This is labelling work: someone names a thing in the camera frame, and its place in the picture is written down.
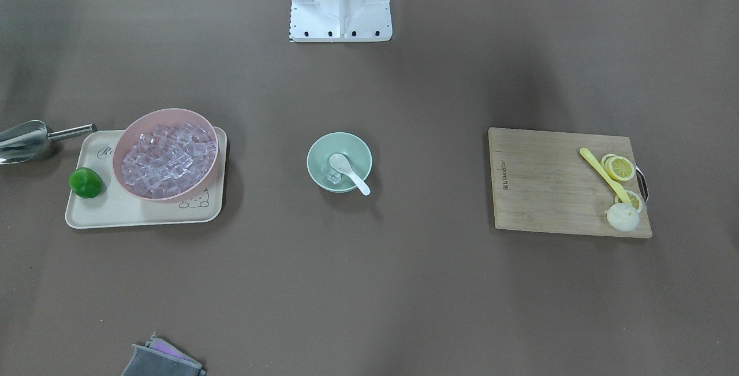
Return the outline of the wooden cutting board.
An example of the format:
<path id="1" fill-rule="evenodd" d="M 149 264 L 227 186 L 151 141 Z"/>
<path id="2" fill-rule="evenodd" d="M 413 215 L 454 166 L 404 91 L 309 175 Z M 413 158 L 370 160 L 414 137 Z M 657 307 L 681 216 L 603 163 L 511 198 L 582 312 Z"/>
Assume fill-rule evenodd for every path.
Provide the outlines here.
<path id="1" fill-rule="evenodd" d="M 489 165 L 492 212 L 497 229 L 649 239 L 650 219 L 619 231 L 606 211 L 615 192 L 581 156 L 588 148 L 596 159 L 607 153 L 635 161 L 626 136 L 490 128 Z"/>

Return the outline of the green lime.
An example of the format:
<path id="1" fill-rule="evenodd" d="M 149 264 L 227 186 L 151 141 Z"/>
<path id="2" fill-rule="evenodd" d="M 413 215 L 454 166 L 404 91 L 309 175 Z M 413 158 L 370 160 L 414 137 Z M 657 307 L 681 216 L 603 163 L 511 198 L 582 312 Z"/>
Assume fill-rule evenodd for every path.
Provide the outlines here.
<path id="1" fill-rule="evenodd" d="M 94 199 L 102 194 L 105 188 L 101 176 L 86 166 L 73 171 L 67 182 L 72 192 L 82 199 Z"/>

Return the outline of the lemon slice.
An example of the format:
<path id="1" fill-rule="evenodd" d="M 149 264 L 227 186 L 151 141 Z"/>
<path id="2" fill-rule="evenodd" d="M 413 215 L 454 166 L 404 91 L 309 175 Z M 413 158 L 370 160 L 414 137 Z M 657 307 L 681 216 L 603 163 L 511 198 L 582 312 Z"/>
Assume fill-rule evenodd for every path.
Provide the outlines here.
<path id="1" fill-rule="evenodd" d="M 619 182 L 630 181 L 636 173 L 635 165 L 628 158 L 613 153 L 603 155 L 600 165 L 612 180 Z"/>
<path id="2" fill-rule="evenodd" d="M 641 195 L 631 190 L 625 190 L 625 192 L 628 200 L 622 200 L 618 194 L 614 195 L 613 205 L 607 211 L 608 213 L 628 216 L 638 215 L 641 213 L 644 207 Z"/>

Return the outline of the clear ice cube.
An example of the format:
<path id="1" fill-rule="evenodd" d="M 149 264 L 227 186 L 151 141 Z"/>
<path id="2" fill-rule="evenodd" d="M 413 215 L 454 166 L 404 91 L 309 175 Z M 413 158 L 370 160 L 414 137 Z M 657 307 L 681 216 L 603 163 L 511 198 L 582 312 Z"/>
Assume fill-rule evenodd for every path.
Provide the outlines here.
<path id="1" fill-rule="evenodd" d="M 338 185 L 339 183 L 341 183 L 342 178 L 343 174 L 336 170 L 331 170 L 329 171 L 329 173 L 327 173 L 327 181 L 329 181 L 333 185 Z"/>

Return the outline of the mint green bowl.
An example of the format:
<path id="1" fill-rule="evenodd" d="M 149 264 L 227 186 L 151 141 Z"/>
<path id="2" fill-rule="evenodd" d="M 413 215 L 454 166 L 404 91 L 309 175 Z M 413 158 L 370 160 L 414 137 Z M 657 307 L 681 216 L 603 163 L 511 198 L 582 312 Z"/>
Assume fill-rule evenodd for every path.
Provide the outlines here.
<path id="1" fill-rule="evenodd" d="M 330 180 L 333 167 L 329 158 L 335 153 L 347 157 L 354 172 L 367 180 L 373 168 L 372 152 L 367 143 L 354 134 L 338 132 L 320 137 L 307 152 L 307 173 L 316 185 L 333 193 L 346 193 L 356 189 L 356 184 L 342 173 L 339 174 L 338 181 Z"/>

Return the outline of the metal ice scoop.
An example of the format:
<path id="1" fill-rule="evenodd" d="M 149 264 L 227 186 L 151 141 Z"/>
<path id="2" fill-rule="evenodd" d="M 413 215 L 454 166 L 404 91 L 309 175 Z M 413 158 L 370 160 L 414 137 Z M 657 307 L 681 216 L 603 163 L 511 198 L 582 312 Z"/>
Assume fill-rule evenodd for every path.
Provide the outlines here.
<path id="1" fill-rule="evenodd" d="M 15 165 L 50 157 L 58 142 L 98 130 L 95 124 L 53 131 L 41 120 L 31 120 L 1 133 L 1 163 Z"/>

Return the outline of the beige serving tray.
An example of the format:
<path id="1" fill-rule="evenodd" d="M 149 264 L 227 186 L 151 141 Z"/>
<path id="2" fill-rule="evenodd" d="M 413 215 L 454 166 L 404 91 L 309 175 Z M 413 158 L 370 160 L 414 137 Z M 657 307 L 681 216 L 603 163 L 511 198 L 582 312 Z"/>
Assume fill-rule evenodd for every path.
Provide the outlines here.
<path id="1" fill-rule="evenodd" d="M 223 205 L 227 157 L 227 134 L 216 128 L 219 155 L 215 178 L 198 194 L 173 203 L 145 202 L 124 190 L 113 173 L 114 146 L 124 132 L 99 131 L 90 134 L 81 145 L 77 166 L 94 170 L 104 181 L 105 189 L 94 199 L 82 199 L 71 192 L 64 218 L 75 229 L 187 224 L 209 222 L 219 215 Z"/>

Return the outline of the yellow plastic knife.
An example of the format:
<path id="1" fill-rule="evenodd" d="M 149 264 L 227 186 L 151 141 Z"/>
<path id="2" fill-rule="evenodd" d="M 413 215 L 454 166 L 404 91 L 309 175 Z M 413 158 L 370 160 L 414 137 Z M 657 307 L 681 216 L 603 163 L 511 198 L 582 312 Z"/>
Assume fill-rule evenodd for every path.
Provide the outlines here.
<path id="1" fill-rule="evenodd" d="M 626 192 L 626 189 L 607 174 L 606 170 L 600 165 L 599 161 L 594 157 L 591 150 L 586 147 L 581 147 L 578 152 L 580 153 L 583 160 L 585 160 L 586 163 L 588 163 L 591 168 L 593 168 L 594 171 L 596 171 L 602 177 L 602 179 L 604 179 L 604 181 L 609 185 L 613 192 L 615 192 L 620 202 L 631 203 L 630 196 Z"/>

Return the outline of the grey folded cloth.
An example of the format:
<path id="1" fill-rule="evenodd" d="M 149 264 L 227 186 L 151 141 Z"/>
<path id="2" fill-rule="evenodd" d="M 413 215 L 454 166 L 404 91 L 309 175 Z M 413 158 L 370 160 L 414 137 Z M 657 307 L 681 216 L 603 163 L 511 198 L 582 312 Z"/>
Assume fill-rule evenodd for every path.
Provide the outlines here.
<path id="1" fill-rule="evenodd" d="M 202 363 L 156 334 L 143 345 L 133 344 L 122 375 L 206 375 Z"/>

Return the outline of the pink bowl with ice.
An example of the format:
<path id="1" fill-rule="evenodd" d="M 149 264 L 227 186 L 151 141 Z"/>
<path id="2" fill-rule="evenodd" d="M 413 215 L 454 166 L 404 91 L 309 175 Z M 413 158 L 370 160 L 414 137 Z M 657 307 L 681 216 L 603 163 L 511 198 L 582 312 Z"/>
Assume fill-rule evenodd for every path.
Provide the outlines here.
<path id="1" fill-rule="evenodd" d="M 175 203 L 217 178 L 225 142 L 200 113 L 166 108 L 140 116 L 113 148 L 113 177 L 141 202 Z"/>

